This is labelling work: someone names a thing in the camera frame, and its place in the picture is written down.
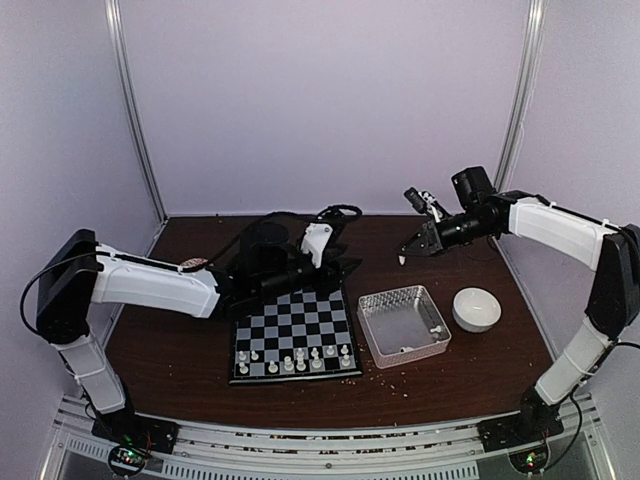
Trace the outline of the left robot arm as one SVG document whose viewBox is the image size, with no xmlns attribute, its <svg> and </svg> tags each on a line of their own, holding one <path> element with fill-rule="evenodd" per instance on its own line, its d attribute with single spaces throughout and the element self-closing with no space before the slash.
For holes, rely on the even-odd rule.
<svg viewBox="0 0 640 480">
<path fill-rule="evenodd" d="M 362 263 L 346 256 L 336 240 L 340 233 L 339 226 L 315 220 L 293 245 L 286 226 L 258 220 L 233 239 L 238 252 L 217 269 L 212 260 L 187 266 L 129 255 L 81 229 L 30 280 L 38 295 L 27 327 L 57 350 L 106 431 L 133 444 L 144 424 L 89 326 L 90 305 L 131 304 L 209 319 L 248 314 L 306 287 L 331 293 Z"/>
</svg>

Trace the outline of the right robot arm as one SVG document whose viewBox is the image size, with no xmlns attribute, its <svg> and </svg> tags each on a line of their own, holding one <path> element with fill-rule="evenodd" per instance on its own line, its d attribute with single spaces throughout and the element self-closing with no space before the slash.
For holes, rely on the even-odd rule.
<svg viewBox="0 0 640 480">
<path fill-rule="evenodd" d="M 397 248 L 399 259 L 431 257 L 477 238 L 513 235 L 532 240 L 588 267 L 593 284 L 579 330 L 552 366 L 523 395 L 512 430 L 535 440 L 559 405 L 600 368 L 639 315 L 639 228 L 617 226 L 568 210 L 540 194 L 498 191 L 481 166 L 452 179 L 462 208 L 451 214 L 427 191 L 404 197 L 425 220 Z"/>
</svg>

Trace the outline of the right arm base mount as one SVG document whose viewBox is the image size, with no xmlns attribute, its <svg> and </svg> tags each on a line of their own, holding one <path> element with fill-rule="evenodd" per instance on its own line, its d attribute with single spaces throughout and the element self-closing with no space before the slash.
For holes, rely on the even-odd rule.
<svg viewBox="0 0 640 480">
<path fill-rule="evenodd" d="M 559 405 L 547 405 L 533 389 L 516 413 L 480 421 L 477 429 L 485 453 L 515 448 L 509 460 L 523 474 L 539 474 L 551 463 L 547 441 L 564 432 Z"/>
</svg>

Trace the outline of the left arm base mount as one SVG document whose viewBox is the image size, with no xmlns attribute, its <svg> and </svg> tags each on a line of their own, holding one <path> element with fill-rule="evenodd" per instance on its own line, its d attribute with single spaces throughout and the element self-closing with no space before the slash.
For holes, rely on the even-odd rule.
<svg viewBox="0 0 640 480">
<path fill-rule="evenodd" d="M 90 408 L 91 433 L 114 443 L 107 454 L 107 466 L 117 477 L 138 475 L 153 458 L 153 453 L 173 452 L 179 433 L 177 423 L 141 416 L 129 401 L 112 413 L 101 413 L 92 403 Z"/>
</svg>

